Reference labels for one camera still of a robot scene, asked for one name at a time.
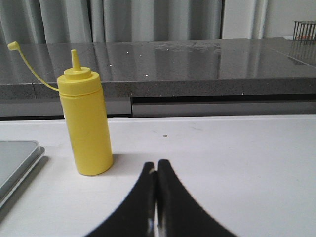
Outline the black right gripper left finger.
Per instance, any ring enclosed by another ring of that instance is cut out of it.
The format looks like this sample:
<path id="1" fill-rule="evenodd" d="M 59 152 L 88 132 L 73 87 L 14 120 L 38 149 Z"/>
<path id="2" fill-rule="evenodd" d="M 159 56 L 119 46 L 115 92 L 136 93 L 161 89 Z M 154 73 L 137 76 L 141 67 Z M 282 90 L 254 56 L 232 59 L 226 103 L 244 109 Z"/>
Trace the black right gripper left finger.
<path id="1" fill-rule="evenodd" d="M 152 162 L 144 164 L 130 193 L 118 208 L 88 237 L 153 237 L 156 172 Z"/>

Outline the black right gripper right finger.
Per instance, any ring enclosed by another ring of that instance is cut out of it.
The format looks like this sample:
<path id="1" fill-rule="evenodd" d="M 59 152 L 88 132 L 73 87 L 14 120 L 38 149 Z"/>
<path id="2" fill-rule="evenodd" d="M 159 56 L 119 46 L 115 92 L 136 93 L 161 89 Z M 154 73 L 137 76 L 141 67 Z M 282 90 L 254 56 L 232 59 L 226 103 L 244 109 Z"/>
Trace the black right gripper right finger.
<path id="1" fill-rule="evenodd" d="M 195 201 L 168 160 L 159 160 L 157 176 L 158 235 L 160 237 L 235 236 Z"/>

